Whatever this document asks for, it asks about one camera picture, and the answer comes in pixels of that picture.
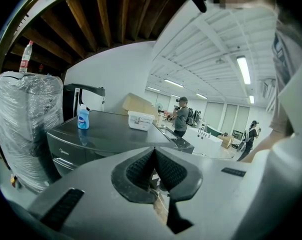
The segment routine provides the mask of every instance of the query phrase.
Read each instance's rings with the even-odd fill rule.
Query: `plastic-wrapped object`
[[[33,73],[0,75],[0,145],[19,181],[41,192],[60,176],[47,131],[63,122],[60,78]]]

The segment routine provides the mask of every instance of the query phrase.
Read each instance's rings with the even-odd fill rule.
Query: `container lid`
[[[135,111],[128,111],[127,114],[129,116],[152,118],[152,120],[155,119],[155,116],[153,114],[146,114],[146,113],[140,113],[140,112],[135,112]]]

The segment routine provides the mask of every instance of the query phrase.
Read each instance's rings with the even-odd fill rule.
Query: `fluorescent light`
[[[158,89],[154,89],[154,88],[151,88],[151,87],[148,87],[149,89],[151,89],[151,90],[155,90],[155,91],[157,91],[157,92],[161,92],[160,90],[158,90]]]
[[[168,79],[164,79],[164,81],[166,81],[166,82],[168,82],[168,83],[170,83],[170,84],[173,84],[173,85],[179,86],[179,87],[181,87],[181,88],[184,88],[184,86],[183,86],[183,85],[178,84],[178,83],[176,83],[176,82],[172,82],[172,81],[170,81],[170,80],[168,80]]]
[[[239,64],[244,83],[246,85],[250,85],[251,79],[250,79],[250,73],[249,73],[249,68],[248,68],[248,63],[247,63],[246,57],[239,56],[239,57],[236,57],[236,60],[237,60],[237,63]]]
[[[198,95],[199,97],[203,98],[203,99],[207,99],[207,97],[204,97],[203,95],[196,93],[196,95]]]
[[[249,98],[250,98],[250,103],[254,104],[255,103],[255,97],[253,95],[250,95]]]

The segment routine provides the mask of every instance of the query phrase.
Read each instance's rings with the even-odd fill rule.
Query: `cardboard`
[[[234,139],[233,136],[223,137],[222,135],[219,135],[218,138],[222,140],[221,147],[224,147],[225,149],[228,149],[231,146]]]
[[[158,110],[151,105],[150,101],[131,92],[125,97],[122,107],[126,110],[127,114],[128,111],[135,111],[153,115],[156,119],[158,118]]]

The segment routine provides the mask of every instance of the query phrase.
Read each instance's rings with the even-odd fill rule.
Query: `gray t-shirt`
[[[175,130],[178,132],[185,132],[187,130],[187,119],[189,115],[189,109],[187,107],[181,108],[176,112],[177,117],[175,119]]]
[[[287,11],[277,9],[279,14],[272,45],[276,74],[276,100],[270,128],[285,133],[288,116],[279,103],[278,95],[302,64],[302,27]]]

